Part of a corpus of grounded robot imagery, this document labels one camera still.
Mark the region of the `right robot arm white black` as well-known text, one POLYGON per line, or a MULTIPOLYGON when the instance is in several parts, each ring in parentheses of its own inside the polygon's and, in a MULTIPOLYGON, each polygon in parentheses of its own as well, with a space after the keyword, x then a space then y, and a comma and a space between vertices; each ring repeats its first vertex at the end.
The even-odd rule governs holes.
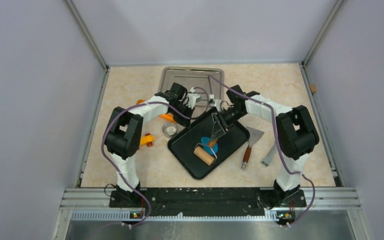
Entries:
POLYGON ((229 87, 226 94, 232 106, 212 114, 213 128, 210 140, 217 141, 247 114, 271 123, 283 166, 273 184, 273 200, 279 206, 287 206, 299 191, 306 160, 320 142, 308 108, 304 105, 282 105, 256 91, 245 93, 239 85, 229 87))

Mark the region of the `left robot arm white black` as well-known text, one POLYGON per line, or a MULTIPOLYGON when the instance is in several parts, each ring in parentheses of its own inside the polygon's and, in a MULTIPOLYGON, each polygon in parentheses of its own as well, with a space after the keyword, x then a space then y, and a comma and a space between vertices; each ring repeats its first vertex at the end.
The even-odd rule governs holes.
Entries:
POLYGON ((136 173, 135 154, 140 148, 144 124, 163 115, 172 114, 181 126, 191 124, 195 105, 201 96, 194 89, 173 83, 165 92, 128 108, 115 107, 102 137, 101 151, 117 172, 117 184, 112 192, 127 206, 140 202, 140 181, 136 173))

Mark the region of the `wooden rolling pin roller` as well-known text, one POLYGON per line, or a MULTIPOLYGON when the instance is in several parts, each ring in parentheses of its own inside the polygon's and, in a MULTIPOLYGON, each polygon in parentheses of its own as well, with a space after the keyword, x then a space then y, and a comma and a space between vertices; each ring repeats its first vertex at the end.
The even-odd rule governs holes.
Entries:
MULTIPOLYGON (((209 148, 212 150, 212 147, 216 143, 217 143, 217 140, 210 140, 208 144, 209 148)), ((207 153, 203 149, 203 145, 200 142, 195 145, 193 154, 208 166, 213 165, 218 158, 216 153, 214 153, 213 155, 210 155, 209 153, 207 153)))

